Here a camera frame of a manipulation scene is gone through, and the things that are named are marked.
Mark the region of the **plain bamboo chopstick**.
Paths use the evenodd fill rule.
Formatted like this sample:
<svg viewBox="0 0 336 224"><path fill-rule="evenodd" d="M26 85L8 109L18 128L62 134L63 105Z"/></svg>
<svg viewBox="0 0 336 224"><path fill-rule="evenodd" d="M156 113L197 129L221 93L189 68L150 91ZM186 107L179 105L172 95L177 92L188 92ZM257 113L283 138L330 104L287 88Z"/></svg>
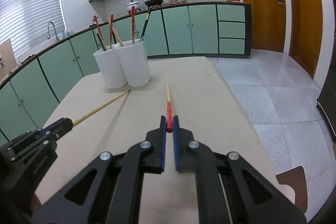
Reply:
<svg viewBox="0 0 336 224"><path fill-rule="evenodd" d="M123 96L126 96L130 93L130 90L125 91L121 94L119 94L118 96L114 97L113 99L109 100L108 102L102 104L101 106L99 106L98 108L92 110L91 112L85 114L84 116L80 117L79 119L75 120L73 122L73 127L76 127L77 125L79 125L80 123L82 123L83 121L85 121L86 119L90 118L91 116L93 116L94 114L96 114L97 112L101 111L102 109L106 108L107 106L111 105L113 102L116 102L117 100L119 100L120 98L122 98Z"/></svg>

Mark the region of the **dark red chopstick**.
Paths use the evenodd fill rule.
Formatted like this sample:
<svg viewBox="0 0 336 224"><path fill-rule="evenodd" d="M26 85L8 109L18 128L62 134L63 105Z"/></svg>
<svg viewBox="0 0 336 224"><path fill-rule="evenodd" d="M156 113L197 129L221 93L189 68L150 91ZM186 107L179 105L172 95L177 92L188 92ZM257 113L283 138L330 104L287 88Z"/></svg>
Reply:
<svg viewBox="0 0 336 224"><path fill-rule="evenodd" d="M167 90L166 131L171 133L173 132L173 116L172 116L171 92L169 83L166 84L166 90Z"/></svg>

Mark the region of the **worn wooden chopstick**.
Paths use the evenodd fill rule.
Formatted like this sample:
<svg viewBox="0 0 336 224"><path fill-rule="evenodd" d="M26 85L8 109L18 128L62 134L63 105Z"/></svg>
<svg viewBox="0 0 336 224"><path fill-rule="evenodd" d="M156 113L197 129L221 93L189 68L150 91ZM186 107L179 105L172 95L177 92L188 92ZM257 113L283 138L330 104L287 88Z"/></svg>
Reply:
<svg viewBox="0 0 336 224"><path fill-rule="evenodd" d="M114 26L113 26L113 34L116 37L116 41L120 44L121 47L123 47L123 42L122 42L120 36L118 35L116 29L114 28Z"/></svg>

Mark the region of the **red floral chopstick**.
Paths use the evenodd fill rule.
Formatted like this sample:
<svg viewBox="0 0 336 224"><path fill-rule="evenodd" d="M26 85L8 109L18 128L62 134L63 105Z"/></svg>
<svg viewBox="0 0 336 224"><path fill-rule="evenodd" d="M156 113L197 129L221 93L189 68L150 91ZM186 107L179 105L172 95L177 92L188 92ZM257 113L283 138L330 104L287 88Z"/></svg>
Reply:
<svg viewBox="0 0 336 224"><path fill-rule="evenodd" d="M96 29L98 29L98 31L99 31L99 33L101 35L101 38L102 38L102 40L104 42L104 38L102 36L101 29L100 29L100 26L99 26L99 23L98 23L98 17L96 15L94 15L93 18L92 18L92 21L95 23Z"/></svg>
<svg viewBox="0 0 336 224"><path fill-rule="evenodd" d="M114 15L112 14L108 20L109 22L109 45L110 48L112 48L112 44L113 44L113 18Z"/></svg>

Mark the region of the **red orange striped chopstick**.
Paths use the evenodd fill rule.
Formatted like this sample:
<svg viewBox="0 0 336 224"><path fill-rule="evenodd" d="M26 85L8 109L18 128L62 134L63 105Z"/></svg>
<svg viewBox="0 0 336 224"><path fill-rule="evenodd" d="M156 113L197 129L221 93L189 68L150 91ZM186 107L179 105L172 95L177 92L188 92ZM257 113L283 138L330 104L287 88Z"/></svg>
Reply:
<svg viewBox="0 0 336 224"><path fill-rule="evenodd" d="M135 12L131 13L131 44L135 44Z"/></svg>

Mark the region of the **green lower kitchen cabinets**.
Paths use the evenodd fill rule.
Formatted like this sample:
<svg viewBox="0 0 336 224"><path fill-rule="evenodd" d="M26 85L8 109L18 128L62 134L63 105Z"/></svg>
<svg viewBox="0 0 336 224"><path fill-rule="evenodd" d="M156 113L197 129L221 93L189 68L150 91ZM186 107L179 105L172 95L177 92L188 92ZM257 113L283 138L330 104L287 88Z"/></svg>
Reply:
<svg viewBox="0 0 336 224"><path fill-rule="evenodd" d="M195 3L126 16L113 23L122 45L142 43L150 59L251 54L252 6ZM1 143L43 126L85 76L99 72L99 35L87 28L33 55L1 84Z"/></svg>

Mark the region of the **brown wooden chair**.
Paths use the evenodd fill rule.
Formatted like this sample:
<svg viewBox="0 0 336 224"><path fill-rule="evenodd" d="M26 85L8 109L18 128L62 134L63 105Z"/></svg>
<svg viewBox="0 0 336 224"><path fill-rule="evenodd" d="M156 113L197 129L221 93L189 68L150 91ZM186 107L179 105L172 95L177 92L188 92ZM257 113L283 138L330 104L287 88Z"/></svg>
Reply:
<svg viewBox="0 0 336 224"><path fill-rule="evenodd" d="M294 169L276 175L281 185L290 186L295 192L294 204L303 213L307 211L307 185L303 166L297 166Z"/></svg>

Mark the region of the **white plastic utensil holder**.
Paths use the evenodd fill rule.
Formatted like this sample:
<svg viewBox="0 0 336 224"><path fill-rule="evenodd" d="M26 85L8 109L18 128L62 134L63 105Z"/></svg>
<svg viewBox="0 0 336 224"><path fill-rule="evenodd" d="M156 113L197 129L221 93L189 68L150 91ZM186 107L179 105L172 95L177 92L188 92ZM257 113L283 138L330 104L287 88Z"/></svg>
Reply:
<svg viewBox="0 0 336 224"><path fill-rule="evenodd" d="M103 79L110 89L128 84L131 87L145 86L150 81L150 69L147 53L140 39L131 44L131 40L102 49L93 54Z"/></svg>

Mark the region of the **white window blinds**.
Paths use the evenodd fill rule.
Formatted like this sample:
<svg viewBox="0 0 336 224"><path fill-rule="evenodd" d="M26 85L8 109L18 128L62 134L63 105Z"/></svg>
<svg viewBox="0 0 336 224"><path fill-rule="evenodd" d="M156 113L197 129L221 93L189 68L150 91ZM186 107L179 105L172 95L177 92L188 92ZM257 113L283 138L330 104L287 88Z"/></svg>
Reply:
<svg viewBox="0 0 336 224"><path fill-rule="evenodd" d="M1 0L1 43L16 58L65 29L60 0Z"/></svg>

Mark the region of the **white enamel pot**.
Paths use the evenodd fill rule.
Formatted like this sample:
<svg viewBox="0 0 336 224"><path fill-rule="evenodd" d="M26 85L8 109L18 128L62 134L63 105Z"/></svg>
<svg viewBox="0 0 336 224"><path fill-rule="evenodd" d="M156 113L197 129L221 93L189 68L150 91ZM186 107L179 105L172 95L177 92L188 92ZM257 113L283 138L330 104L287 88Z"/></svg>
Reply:
<svg viewBox="0 0 336 224"><path fill-rule="evenodd" d="M134 10L134 12L137 12L137 11L140 11L140 10L141 10L139 2L138 2L138 1L134 1L134 0L131 0L131 1L126 5L126 9L127 9L127 12L128 12L129 14L131 14L133 10Z"/></svg>

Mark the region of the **black wok on stove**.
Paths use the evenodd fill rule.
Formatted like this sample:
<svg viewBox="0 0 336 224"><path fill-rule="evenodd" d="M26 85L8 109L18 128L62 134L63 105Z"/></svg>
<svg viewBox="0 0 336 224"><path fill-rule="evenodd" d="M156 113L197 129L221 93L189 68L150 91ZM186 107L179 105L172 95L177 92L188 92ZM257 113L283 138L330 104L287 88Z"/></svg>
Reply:
<svg viewBox="0 0 336 224"><path fill-rule="evenodd" d="M161 5L163 4L163 0L146 0L145 1L145 5L147 6L147 8L151 8L151 7L161 7Z"/></svg>

